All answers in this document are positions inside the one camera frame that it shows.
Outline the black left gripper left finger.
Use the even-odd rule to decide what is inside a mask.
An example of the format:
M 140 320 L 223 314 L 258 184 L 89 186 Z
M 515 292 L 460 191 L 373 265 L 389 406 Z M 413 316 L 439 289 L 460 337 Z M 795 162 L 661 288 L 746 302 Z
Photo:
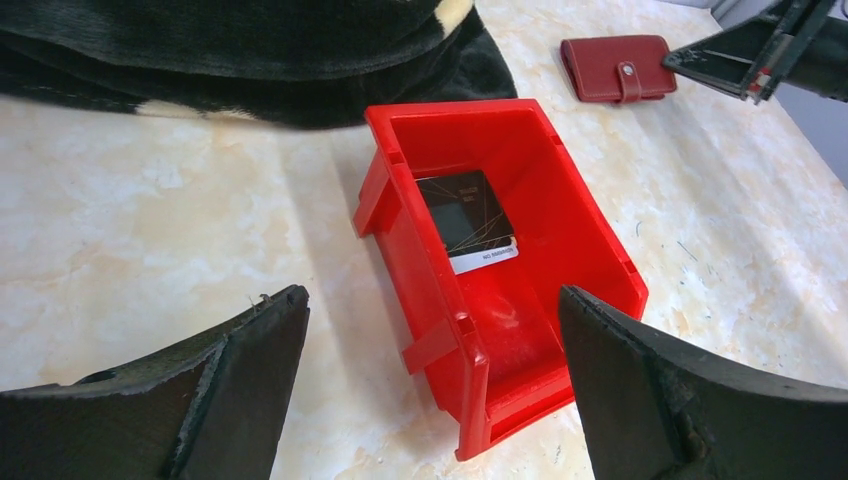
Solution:
M 70 384 L 1 395 L 5 479 L 266 479 L 310 309 L 301 285 Z

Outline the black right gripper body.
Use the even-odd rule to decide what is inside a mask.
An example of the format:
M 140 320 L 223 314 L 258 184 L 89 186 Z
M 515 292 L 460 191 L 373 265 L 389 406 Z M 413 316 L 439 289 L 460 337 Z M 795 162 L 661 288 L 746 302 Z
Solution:
M 847 102 L 847 21 L 828 16 L 791 67 L 774 71 L 787 83 L 823 98 Z

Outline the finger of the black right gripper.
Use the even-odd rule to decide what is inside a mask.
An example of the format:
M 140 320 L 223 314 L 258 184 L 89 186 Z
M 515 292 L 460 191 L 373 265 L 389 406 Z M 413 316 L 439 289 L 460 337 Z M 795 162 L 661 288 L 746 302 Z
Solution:
M 778 87 L 777 68 L 791 67 L 836 5 L 834 1 L 775 1 L 757 15 L 675 49 L 665 68 L 726 95 L 755 103 Z

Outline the red leather card holder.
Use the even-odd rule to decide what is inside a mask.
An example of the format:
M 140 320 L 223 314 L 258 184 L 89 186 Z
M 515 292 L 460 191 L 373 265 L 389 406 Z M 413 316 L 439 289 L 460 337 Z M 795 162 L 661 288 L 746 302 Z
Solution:
M 669 53 L 659 35 L 564 39 L 560 55 L 577 98 L 585 103 L 660 100 L 677 90 L 662 64 Z

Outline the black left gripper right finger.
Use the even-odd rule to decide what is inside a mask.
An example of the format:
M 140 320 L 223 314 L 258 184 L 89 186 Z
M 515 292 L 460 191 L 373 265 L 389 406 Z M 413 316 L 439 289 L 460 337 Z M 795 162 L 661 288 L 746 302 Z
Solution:
M 566 286 L 559 320 L 598 479 L 843 479 L 847 393 L 757 370 Z

